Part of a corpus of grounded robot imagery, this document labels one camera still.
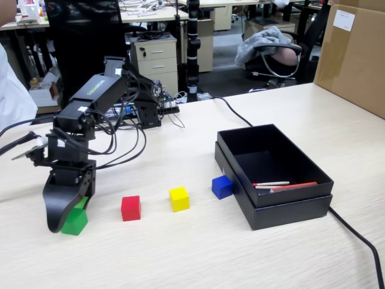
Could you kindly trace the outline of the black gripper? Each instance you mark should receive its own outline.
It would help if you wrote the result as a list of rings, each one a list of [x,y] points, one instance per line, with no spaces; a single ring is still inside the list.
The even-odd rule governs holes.
[[[81,162],[59,161],[51,165],[49,181],[43,189],[48,228],[59,232],[70,211],[76,208],[87,209],[96,191],[95,160]],[[80,185],[87,178],[85,188]],[[76,186],[60,184],[78,184]]]

